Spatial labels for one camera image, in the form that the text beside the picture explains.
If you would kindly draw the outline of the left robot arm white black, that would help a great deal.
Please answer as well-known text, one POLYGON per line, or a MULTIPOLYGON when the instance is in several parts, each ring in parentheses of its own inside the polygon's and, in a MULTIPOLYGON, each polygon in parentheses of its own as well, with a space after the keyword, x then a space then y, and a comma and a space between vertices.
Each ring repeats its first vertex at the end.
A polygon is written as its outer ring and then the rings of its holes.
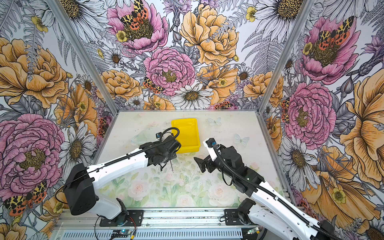
POLYGON ((125 225, 130 216, 123 201, 103 196, 100 189, 129 172, 148 166, 163 168, 175 159, 182 145, 177 140, 178 134, 172 134, 172 131, 173 128, 168 128, 156 135, 157 141, 140 145, 133 152, 114 160, 91 166, 74 166, 63 187, 71 215, 93 213, 114 226, 125 225))

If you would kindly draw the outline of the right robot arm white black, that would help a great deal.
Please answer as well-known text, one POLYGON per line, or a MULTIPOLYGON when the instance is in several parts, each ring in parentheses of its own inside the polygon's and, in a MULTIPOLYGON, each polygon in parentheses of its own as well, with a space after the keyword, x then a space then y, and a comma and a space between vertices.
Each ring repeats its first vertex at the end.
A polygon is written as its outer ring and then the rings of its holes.
POLYGON ((261 225, 283 240, 337 240, 334 226, 299 210, 280 195, 256 171, 247 167, 236 149, 225 147, 213 138, 204 147, 209 155, 195 158, 202 173, 215 170, 231 178, 231 185, 247 198, 238 207, 244 224, 261 225))

